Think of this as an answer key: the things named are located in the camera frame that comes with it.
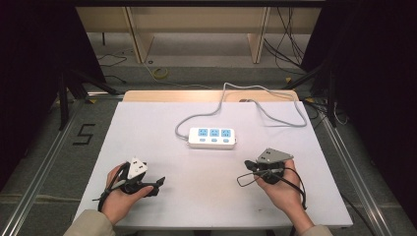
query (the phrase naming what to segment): person's left hand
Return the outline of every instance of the person's left hand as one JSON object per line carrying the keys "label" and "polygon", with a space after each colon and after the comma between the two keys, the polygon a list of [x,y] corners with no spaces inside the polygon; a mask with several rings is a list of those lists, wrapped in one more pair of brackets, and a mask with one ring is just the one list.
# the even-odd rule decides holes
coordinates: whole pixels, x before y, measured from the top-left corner
{"label": "person's left hand", "polygon": [[[111,183],[111,180],[117,173],[117,170],[120,168],[120,166],[121,165],[114,167],[114,169],[108,173],[106,186]],[[115,225],[128,214],[132,205],[137,200],[146,196],[148,193],[150,193],[150,191],[152,191],[152,189],[153,186],[147,186],[132,195],[125,194],[120,189],[113,190],[105,200],[101,212],[107,216],[111,224]]]}

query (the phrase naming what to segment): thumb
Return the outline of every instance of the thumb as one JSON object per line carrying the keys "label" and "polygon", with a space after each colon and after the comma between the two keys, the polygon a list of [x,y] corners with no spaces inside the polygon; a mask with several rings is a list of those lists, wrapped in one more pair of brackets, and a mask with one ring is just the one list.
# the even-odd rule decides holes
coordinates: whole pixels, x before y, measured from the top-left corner
{"label": "thumb", "polygon": [[149,194],[153,190],[153,186],[146,186],[144,188],[141,188],[140,191],[136,192],[132,196],[135,196],[136,200],[139,200],[141,198],[144,198],[147,194]]}
{"label": "thumb", "polygon": [[264,187],[266,187],[268,185],[267,182],[264,181],[264,179],[259,176],[259,175],[254,175],[255,181],[257,182],[257,184],[263,189]]}

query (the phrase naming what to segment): person's right hand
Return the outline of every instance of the person's right hand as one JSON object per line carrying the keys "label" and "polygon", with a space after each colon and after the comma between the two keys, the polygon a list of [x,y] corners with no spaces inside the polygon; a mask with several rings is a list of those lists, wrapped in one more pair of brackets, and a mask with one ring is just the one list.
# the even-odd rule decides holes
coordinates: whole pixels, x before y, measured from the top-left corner
{"label": "person's right hand", "polygon": [[[285,167],[296,171],[292,159],[285,161]],[[255,178],[258,185],[267,193],[273,204],[284,211],[292,221],[295,229],[300,235],[314,226],[313,221],[303,209],[300,192],[283,181],[278,181],[276,184],[272,185],[265,182],[259,176],[255,176]],[[284,170],[283,178],[300,188],[300,179],[293,171],[288,169]]]}
{"label": "person's right hand", "polygon": [[[285,167],[296,170],[292,159],[285,161]],[[290,207],[301,207],[300,192],[293,187],[283,181],[278,181],[272,185],[265,182],[259,176],[255,176],[255,178],[257,179],[258,185],[267,193],[273,204],[282,211],[287,212]],[[284,170],[283,178],[300,187],[300,180],[293,171],[288,169]]]}

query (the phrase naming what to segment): hand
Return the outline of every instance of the hand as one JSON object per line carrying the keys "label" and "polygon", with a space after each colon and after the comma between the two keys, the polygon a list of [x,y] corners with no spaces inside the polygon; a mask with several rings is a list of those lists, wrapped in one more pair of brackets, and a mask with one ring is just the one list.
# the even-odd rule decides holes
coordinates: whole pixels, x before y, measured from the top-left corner
{"label": "hand", "polygon": [[[121,165],[116,166],[108,173],[106,187],[110,185],[111,180],[113,179],[114,175],[116,175],[120,166]],[[115,225],[128,214],[130,208],[137,200],[146,196],[148,193],[150,193],[150,191],[152,191],[152,189],[153,186],[147,186],[132,195],[127,195],[120,189],[113,190],[105,200],[101,212],[107,216],[111,224]]]}
{"label": "hand", "polygon": [[[292,159],[285,161],[285,167],[296,171],[294,161]],[[255,178],[257,178],[256,181],[258,185],[267,193],[273,204],[285,212],[300,235],[314,226],[313,221],[303,209],[301,196],[297,190],[283,181],[278,181],[276,184],[272,185],[266,183],[258,176]],[[283,178],[297,187],[300,187],[300,180],[293,171],[284,170]]]}
{"label": "hand", "polygon": [[[296,171],[294,161],[292,159],[285,161],[285,167]],[[291,208],[302,207],[300,193],[288,184],[283,181],[278,181],[276,184],[272,185],[266,183],[259,176],[255,176],[255,178],[258,185],[267,193],[272,203],[285,213],[287,213]],[[297,187],[300,187],[300,180],[293,171],[284,170],[283,178]]]}

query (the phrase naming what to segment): blue outlet socket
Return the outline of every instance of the blue outlet socket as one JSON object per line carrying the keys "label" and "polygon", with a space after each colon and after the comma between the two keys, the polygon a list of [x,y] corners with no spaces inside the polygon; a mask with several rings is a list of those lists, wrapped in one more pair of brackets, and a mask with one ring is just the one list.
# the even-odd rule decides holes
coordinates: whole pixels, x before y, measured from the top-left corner
{"label": "blue outlet socket", "polygon": [[219,133],[220,133],[220,131],[218,129],[210,129],[209,130],[209,135],[211,137],[218,137]]}
{"label": "blue outlet socket", "polygon": [[231,136],[230,130],[221,130],[221,136],[230,137]]}
{"label": "blue outlet socket", "polygon": [[207,136],[208,135],[208,129],[199,129],[199,136]]}

